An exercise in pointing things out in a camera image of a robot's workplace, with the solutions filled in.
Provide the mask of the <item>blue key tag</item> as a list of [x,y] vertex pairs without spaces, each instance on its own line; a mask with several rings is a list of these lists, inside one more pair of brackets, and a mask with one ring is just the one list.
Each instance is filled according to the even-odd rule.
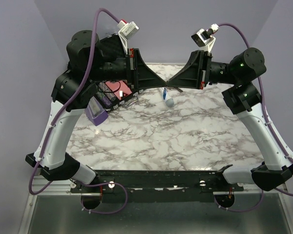
[[163,95],[163,100],[165,101],[167,98],[167,90],[166,88],[162,88],[162,95]]

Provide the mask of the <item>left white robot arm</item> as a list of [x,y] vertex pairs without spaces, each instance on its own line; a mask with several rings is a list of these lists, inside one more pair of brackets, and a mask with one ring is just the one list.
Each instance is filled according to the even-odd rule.
[[101,81],[125,81],[135,91],[165,87],[143,62],[138,49],[126,53],[118,35],[99,39],[90,30],[72,36],[66,47],[67,70],[55,81],[51,112],[38,149],[25,158],[48,181],[74,179],[89,193],[98,189],[97,174],[66,152],[73,129],[97,93]]

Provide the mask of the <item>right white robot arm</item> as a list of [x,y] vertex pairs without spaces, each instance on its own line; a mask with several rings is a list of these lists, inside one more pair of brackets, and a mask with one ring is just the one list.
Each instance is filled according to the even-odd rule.
[[264,161],[258,166],[225,169],[215,186],[226,191],[234,183],[256,184],[270,191],[293,176],[293,151],[277,131],[264,105],[264,97],[252,81],[266,72],[262,52],[250,47],[230,63],[213,62],[211,53],[194,51],[186,65],[167,81],[169,87],[202,90],[207,84],[230,84],[222,92],[231,112],[246,126]]

